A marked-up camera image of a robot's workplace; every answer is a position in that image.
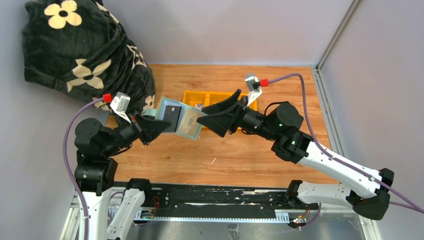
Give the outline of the green card holder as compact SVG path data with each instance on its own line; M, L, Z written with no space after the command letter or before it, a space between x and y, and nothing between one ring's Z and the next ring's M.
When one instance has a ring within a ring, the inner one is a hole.
M198 118L205 116L201 110L167 97L160 99L158 108L145 109L142 115L170 122L171 125L163 131L164 133L192 140L198 139L203 127L198 123Z

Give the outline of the gold card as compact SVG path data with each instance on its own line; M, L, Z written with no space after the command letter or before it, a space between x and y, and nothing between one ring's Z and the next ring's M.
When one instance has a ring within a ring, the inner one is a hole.
M202 128L197 119L202 116L203 113L197 109L186 109L176 132L184 137L196 139Z

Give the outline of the dark grey credit card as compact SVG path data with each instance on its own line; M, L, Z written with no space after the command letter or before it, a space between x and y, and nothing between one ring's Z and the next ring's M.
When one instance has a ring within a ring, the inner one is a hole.
M177 130L178 122L180 119L182 107L176 105L167 105L164 110L163 120L165 122L170 122L163 132L164 133L174 133Z

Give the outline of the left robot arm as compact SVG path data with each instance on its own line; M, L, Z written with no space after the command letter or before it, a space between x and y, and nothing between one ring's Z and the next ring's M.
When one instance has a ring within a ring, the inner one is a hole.
M81 121L75 128L77 167L74 178L80 204L80 237L85 240L125 240L134 218L144 203L153 199L151 182L144 178L128 181L122 202L108 220L118 163L113 156L128 149L136 140L148 146L171 123L137 112L111 129L95 118Z

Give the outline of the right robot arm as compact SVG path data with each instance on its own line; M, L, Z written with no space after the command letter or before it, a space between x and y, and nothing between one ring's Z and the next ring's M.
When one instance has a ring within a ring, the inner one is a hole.
M237 90L229 98L204 107L197 122L220 137L241 129L272 141L271 150L281 160L313 168L336 180L335 184L292 180L285 193L291 206L321 203L350 208L371 220L384 217L393 171L361 166L326 148L301 131L304 118L291 103L277 102L274 110L264 114L251 109L240 94Z

